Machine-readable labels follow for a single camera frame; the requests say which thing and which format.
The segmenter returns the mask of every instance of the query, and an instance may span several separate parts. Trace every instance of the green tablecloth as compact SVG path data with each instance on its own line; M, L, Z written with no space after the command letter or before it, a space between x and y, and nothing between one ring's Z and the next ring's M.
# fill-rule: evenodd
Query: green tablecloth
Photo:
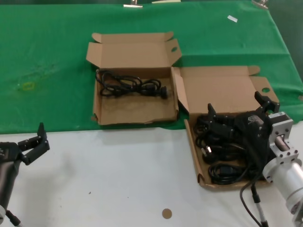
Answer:
M295 121L303 116L298 99L303 84L289 52L269 12L250 2L148 4L141 9L0 6L0 21L0 133L34 132L39 122L48 131L100 129L91 120L94 71L85 60L93 32L174 31L183 53L178 66L259 65L281 109ZM178 122L156 126L184 128L186 114L180 116Z

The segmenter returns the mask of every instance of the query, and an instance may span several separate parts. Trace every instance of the small tan disc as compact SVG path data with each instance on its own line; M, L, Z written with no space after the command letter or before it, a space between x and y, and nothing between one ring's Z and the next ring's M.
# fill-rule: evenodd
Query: small tan disc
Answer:
M164 210L162 211L162 216L163 216L165 219L170 219L171 216L172 216L171 210L170 210L170 209L164 209Z

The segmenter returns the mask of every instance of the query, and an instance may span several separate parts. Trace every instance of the box hole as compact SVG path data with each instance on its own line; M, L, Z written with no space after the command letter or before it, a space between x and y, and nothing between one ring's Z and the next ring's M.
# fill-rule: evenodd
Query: box hole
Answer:
M265 88L262 89L262 92L264 92L264 93L270 92L270 89L265 87Z

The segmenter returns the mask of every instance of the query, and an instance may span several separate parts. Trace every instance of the metal clamp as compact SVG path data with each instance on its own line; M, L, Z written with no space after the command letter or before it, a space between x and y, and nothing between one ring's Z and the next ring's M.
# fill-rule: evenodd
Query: metal clamp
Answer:
M263 8L263 9L268 9L268 7L267 7L267 2L268 2L268 0L261 0L261 1L259 1L259 2L257 2L257 1L255 1L255 0L252 0L252 2L256 5L256 6L259 6L259 7L261 7L261 8Z
M142 5L137 4L137 0L131 0L131 4L124 4L123 7L129 7L129 8L142 8Z

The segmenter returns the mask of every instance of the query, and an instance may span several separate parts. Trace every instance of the cardboard box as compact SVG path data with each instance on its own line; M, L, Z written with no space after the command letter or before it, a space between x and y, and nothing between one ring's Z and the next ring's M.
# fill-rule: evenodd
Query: cardboard box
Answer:
M101 69L119 75L158 79L169 92L168 99L128 94L118 98L100 95L95 83L93 113L100 125L175 121L178 97L172 65L181 57L173 32L146 34L92 34L86 59Z
M268 80L264 77L253 76L259 71L258 66L174 68L179 101L189 112L189 120L185 120L185 125L197 181L202 187L234 189L247 183L243 181L231 185L217 185L211 182L208 175L209 165L204 162L201 149L195 144L196 135L193 132L193 126L198 116L208 113L208 103L212 104L218 114L235 115L256 110L259 107L254 98L256 91L278 102ZM268 88L269 92L264 93L263 91Z

